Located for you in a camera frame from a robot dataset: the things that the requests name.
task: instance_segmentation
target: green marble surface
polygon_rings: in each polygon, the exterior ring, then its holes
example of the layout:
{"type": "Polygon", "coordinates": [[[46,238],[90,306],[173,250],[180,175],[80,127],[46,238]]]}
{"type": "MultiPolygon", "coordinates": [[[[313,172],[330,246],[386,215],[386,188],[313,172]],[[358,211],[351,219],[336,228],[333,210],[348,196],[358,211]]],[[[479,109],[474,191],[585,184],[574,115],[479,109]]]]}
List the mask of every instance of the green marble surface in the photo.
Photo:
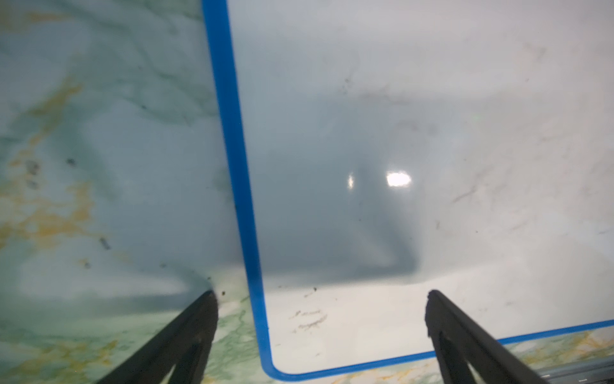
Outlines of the green marble surface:
{"type": "MultiPolygon", "coordinates": [[[[203,123],[217,119],[211,66],[202,60],[207,54],[196,0],[0,0],[0,69],[5,82],[0,92],[0,383],[94,382],[177,313],[131,314],[120,319],[121,326],[92,335],[87,331],[94,329],[91,324],[81,332],[61,327],[42,331],[44,321],[25,319],[44,317],[45,312],[20,312],[21,303],[12,301],[20,284],[13,276],[50,249],[70,253],[61,247],[67,241],[90,244],[107,236],[112,241],[113,231],[99,223],[95,207],[113,207],[125,195],[126,185],[116,182],[108,160],[82,132],[92,121],[110,119],[112,105],[129,105],[141,123],[219,129],[203,123]],[[200,52],[195,54],[195,47],[200,52]],[[19,85],[23,73],[31,74],[29,88],[19,85]],[[68,159],[79,159],[78,170],[72,171],[68,159]],[[45,176],[38,167],[59,170],[45,176]],[[12,313],[23,315],[23,321],[12,313]]],[[[220,201],[231,205],[224,167],[216,167],[208,184],[220,201]]],[[[84,252],[72,255],[71,265],[94,270],[97,256],[84,252]]],[[[130,258],[122,249],[113,252],[116,259],[130,258]]],[[[207,274],[204,267],[196,270],[207,274]]],[[[221,308],[204,382],[273,382],[260,368],[241,266],[218,268],[212,275],[221,308]]],[[[614,329],[523,342],[510,350],[535,369],[603,357],[614,352],[614,329]]],[[[439,381],[434,360],[313,380],[439,381]]]]}

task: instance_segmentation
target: blue frame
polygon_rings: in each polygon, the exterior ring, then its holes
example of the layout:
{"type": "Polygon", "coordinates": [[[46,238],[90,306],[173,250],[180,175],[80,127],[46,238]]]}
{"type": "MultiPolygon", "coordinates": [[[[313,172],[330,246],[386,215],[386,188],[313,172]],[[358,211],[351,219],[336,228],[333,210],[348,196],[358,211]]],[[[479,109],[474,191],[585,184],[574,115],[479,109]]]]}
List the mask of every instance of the blue frame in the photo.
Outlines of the blue frame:
{"type": "MultiPolygon", "coordinates": [[[[241,236],[241,247],[243,249],[243,259],[245,261],[247,273],[247,286],[249,288],[252,312],[254,314],[256,339],[258,341],[258,351],[260,353],[262,369],[266,374],[276,380],[298,382],[435,357],[435,352],[431,351],[355,364],[352,366],[308,372],[305,374],[287,374],[275,368],[271,355],[268,323],[266,321],[265,295],[262,284],[262,273],[260,270],[260,258],[258,255],[254,207],[252,204],[252,192],[249,186],[247,154],[245,151],[245,140],[243,138],[239,91],[236,80],[235,59],[226,0],[203,0],[203,13],[209,41],[213,76],[217,89],[217,102],[226,144],[230,181],[235,196],[236,218],[239,225],[239,234],[241,236]]],[[[507,337],[499,341],[502,344],[518,343],[607,326],[614,326],[614,319],[581,326],[553,329],[552,331],[507,337]]]]}

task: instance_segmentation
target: white surface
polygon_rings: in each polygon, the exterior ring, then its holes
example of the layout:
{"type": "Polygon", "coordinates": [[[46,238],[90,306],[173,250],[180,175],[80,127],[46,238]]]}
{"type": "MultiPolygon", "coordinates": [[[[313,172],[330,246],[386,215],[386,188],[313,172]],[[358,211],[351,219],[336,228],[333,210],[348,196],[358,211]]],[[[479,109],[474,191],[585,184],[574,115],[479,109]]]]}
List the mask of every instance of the white surface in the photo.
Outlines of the white surface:
{"type": "Polygon", "coordinates": [[[228,6],[277,369],[614,318],[614,3],[228,6]]]}

